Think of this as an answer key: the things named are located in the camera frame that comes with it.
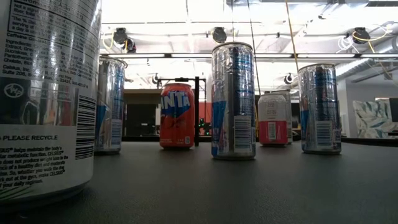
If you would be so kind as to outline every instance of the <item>ceiling light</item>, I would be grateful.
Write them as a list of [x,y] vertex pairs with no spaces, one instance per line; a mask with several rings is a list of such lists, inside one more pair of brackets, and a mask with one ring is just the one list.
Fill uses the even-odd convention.
[[164,54],[109,54],[114,58],[164,58]]
[[256,54],[256,58],[292,58],[292,54]]
[[362,58],[394,58],[398,57],[398,54],[362,54]]
[[299,54],[299,58],[350,58],[355,54]]
[[211,58],[211,54],[172,54],[172,58]]

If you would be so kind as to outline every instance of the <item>table surface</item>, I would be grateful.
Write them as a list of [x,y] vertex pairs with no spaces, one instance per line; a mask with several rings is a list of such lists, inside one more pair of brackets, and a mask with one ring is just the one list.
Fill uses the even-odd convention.
[[206,142],[124,142],[95,157],[82,193],[18,223],[398,223],[397,160],[398,147],[355,144],[340,156],[258,145],[256,160],[218,161]]

